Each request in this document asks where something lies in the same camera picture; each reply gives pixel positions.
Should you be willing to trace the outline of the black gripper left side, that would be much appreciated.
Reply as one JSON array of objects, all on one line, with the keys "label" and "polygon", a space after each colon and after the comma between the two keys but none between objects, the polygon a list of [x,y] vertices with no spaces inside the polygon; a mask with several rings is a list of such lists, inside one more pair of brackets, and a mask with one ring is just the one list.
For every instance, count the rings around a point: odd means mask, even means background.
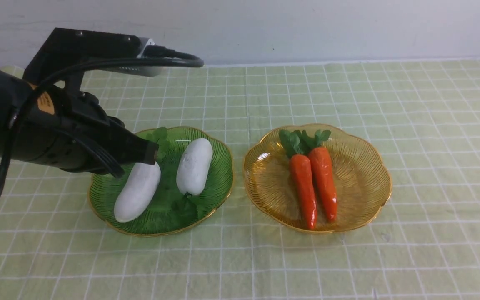
[{"label": "black gripper left side", "polygon": [[122,173],[121,164],[154,165],[159,145],[108,116],[97,97],[55,85],[39,97],[22,125],[13,159],[70,173]]}]

